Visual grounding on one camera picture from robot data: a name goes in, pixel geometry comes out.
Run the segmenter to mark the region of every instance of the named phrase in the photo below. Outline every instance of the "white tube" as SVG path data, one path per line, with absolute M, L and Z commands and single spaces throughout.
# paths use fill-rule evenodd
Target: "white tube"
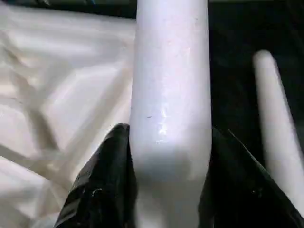
M 254 57 L 266 168 L 304 217 L 304 169 L 294 123 L 276 63 L 267 51 Z
M 207 0 L 139 0 L 130 146 L 139 228 L 194 228 L 211 149 Z

